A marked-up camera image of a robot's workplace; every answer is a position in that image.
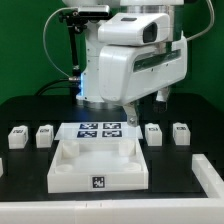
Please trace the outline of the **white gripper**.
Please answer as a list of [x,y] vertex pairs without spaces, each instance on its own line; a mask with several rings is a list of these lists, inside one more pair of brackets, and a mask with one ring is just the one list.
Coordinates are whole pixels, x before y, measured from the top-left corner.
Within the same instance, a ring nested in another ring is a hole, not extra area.
[[112,104],[126,104],[123,108],[129,126],[138,126],[137,105],[132,101],[160,89],[153,109],[156,113],[164,113],[170,95],[167,86],[186,76],[187,41],[184,36],[171,44],[169,52],[156,53],[157,50],[155,45],[112,45],[104,46],[100,52],[100,96]]

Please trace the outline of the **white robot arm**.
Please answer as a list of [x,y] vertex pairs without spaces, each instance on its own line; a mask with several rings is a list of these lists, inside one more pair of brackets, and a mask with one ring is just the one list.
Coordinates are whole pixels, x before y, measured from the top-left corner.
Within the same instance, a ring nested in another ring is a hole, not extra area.
[[167,109],[170,86],[185,78],[187,40],[181,17],[185,0],[62,0],[72,11],[69,32],[83,33],[87,64],[79,104],[122,107],[138,124],[138,101],[154,94],[153,109]]

